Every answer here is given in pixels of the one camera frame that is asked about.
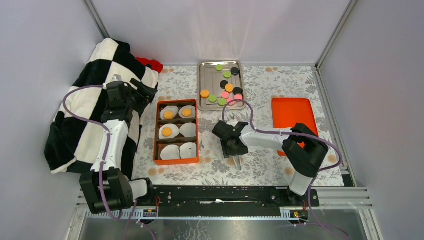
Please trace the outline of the stainless steel tray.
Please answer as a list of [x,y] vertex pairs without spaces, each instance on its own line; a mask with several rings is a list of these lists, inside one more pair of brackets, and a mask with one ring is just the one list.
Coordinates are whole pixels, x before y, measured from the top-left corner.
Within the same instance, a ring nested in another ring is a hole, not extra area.
[[[223,65],[222,71],[216,71],[216,65]],[[231,78],[224,78],[223,72],[230,72],[231,68],[239,68],[239,75],[232,75]],[[198,65],[197,68],[197,92],[198,92],[198,108],[201,111],[218,111],[222,110],[223,107],[219,106],[218,99],[221,98],[221,94],[226,92],[225,89],[220,87],[221,81],[228,81],[229,84],[232,84],[234,87],[242,88],[243,90],[243,99],[246,98],[247,92],[245,90],[242,64],[236,60],[229,61],[212,61],[212,62],[202,62]],[[208,98],[201,98],[201,90],[208,90],[210,95],[217,96],[217,102],[210,103]],[[234,94],[229,93],[230,97],[234,99]]]

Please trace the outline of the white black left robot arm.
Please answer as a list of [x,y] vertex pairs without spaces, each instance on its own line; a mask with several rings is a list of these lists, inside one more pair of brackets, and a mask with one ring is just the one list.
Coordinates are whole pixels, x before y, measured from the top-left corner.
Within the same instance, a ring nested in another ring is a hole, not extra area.
[[143,110],[157,93],[155,87],[132,87],[115,80],[99,85],[106,91],[106,107],[100,121],[89,123],[102,128],[103,136],[97,159],[89,172],[81,174],[80,185],[93,214],[107,213],[119,220],[123,210],[140,202],[148,206],[157,199],[154,185],[149,178],[131,180],[122,170],[124,148],[129,139],[135,113]]

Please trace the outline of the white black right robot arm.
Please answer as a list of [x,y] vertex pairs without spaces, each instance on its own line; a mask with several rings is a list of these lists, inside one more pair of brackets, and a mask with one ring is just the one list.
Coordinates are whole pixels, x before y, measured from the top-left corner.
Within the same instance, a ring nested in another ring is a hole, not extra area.
[[331,143],[318,137],[305,124],[293,128],[257,129],[248,122],[229,124],[220,120],[212,133],[220,139],[226,158],[239,157],[250,152],[250,147],[262,147],[285,153],[294,168],[287,191],[287,201],[293,206],[307,199],[307,191],[318,175]]

